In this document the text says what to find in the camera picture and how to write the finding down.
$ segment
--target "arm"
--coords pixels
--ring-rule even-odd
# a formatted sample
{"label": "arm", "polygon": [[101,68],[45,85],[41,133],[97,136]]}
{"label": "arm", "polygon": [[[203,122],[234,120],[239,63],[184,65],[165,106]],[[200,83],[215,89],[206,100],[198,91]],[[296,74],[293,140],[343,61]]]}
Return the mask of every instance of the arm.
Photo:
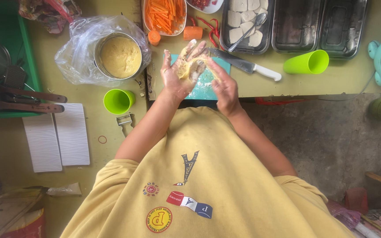
{"label": "arm", "polygon": [[190,80],[179,80],[176,75],[177,68],[181,67],[183,61],[190,61],[201,54],[207,54],[205,41],[196,48],[195,45],[196,41],[191,41],[172,66],[170,66],[172,60],[170,52],[164,50],[164,62],[161,67],[164,88],[143,119],[124,139],[115,159],[131,159],[140,163],[150,149],[164,137],[180,102],[196,84]]}
{"label": "arm", "polygon": [[219,101],[217,107],[225,115],[242,141],[251,149],[272,176],[298,176],[285,155],[262,133],[239,103],[237,84],[223,68],[212,59],[208,67],[221,81],[213,80],[213,90]]}

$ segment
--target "hand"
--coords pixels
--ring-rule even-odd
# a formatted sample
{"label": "hand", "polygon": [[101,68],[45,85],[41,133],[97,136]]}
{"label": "hand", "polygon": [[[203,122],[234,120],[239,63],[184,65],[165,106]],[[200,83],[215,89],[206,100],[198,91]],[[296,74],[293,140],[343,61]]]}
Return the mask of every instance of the hand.
{"label": "hand", "polygon": [[217,79],[211,82],[211,87],[219,99],[217,108],[227,116],[235,116],[243,111],[239,96],[237,94],[237,83],[232,79],[227,72],[219,66],[214,60],[209,57],[208,68],[216,75]]}
{"label": "hand", "polygon": [[176,62],[171,65],[172,57],[168,50],[164,50],[164,61],[161,67],[161,77],[164,83],[163,91],[166,91],[170,95],[177,97],[179,100],[183,100],[190,94],[192,89],[198,80],[198,77],[205,70],[205,64],[199,64],[196,67],[195,72],[192,74],[192,79],[179,79],[177,72],[182,69],[186,62],[189,62],[193,58],[199,56],[207,56],[208,49],[205,48],[206,41],[202,41],[196,46],[196,40],[191,40],[177,57]]}

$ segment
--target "white knife handle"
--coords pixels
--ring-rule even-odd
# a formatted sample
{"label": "white knife handle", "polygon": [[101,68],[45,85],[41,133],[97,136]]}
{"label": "white knife handle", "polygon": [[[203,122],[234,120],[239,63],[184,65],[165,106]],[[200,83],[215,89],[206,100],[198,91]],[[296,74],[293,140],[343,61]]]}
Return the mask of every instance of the white knife handle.
{"label": "white knife handle", "polygon": [[272,71],[271,69],[268,69],[268,68],[264,68],[258,64],[255,64],[254,71],[266,77],[272,78],[276,82],[282,79],[282,75],[280,73]]}

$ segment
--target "yellow sweatshirt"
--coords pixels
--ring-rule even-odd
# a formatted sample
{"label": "yellow sweatshirt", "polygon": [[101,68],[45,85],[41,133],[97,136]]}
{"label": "yellow sweatshirt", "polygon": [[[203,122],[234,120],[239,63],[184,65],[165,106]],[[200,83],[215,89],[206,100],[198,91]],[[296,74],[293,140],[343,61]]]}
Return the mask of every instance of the yellow sweatshirt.
{"label": "yellow sweatshirt", "polygon": [[272,177],[220,113],[186,108],[140,164],[98,172],[61,237],[353,237],[326,202],[297,177]]}

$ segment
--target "metal tray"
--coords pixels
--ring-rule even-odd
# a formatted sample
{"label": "metal tray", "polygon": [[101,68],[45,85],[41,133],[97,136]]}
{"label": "metal tray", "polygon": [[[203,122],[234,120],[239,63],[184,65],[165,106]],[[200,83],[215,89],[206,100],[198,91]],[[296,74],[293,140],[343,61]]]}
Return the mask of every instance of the metal tray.
{"label": "metal tray", "polygon": [[[233,44],[230,44],[229,30],[232,29],[227,24],[228,11],[230,0],[224,0],[223,4],[223,16],[221,19],[221,31],[220,31],[220,44],[225,50],[228,50]],[[248,46],[249,38],[243,39],[239,45],[233,50],[233,52],[240,52],[253,55],[261,55],[264,53],[271,41],[271,28],[273,24],[273,11],[275,0],[268,0],[267,19],[264,24],[261,25],[259,31],[262,32],[261,44],[258,47]]]}
{"label": "metal tray", "polygon": [[276,0],[271,44],[278,53],[317,48],[325,0]]}
{"label": "metal tray", "polygon": [[368,0],[327,0],[320,28],[319,50],[331,59],[352,59],[358,52]]}

